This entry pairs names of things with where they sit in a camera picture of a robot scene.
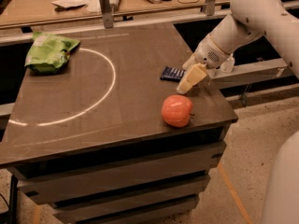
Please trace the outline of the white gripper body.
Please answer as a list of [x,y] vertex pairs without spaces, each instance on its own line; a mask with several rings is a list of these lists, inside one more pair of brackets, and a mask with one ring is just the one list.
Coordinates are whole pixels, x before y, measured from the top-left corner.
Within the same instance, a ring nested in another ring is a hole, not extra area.
[[207,69],[213,69],[223,64],[231,53],[231,46],[224,41],[223,37],[217,38],[213,35],[207,35],[198,44],[194,56],[195,60],[205,64]]

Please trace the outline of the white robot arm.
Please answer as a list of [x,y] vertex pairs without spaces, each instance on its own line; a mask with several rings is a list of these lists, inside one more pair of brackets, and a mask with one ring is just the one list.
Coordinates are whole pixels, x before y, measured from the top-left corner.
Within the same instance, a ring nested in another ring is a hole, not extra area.
[[[281,0],[231,0],[231,13],[198,45],[183,64],[177,92],[197,85],[208,69],[221,66],[238,48],[264,36],[299,77],[299,20]],[[267,183],[262,224],[299,224],[299,132],[279,149]]]

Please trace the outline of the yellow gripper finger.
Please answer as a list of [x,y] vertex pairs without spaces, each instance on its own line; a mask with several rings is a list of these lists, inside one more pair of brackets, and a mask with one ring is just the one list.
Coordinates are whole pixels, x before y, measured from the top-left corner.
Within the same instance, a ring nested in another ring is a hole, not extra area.
[[191,66],[197,64],[197,60],[194,55],[192,55],[183,65],[183,70],[188,70]]
[[177,86],[177,92],[179,94],[185,94],[192,87],[194,87],[200,81],[202,81],[206,76],[207,71],[206,67],[203,64],[197,63],[195,65],[192,65],[190,68],[187,69],[183,78],[179,82]]

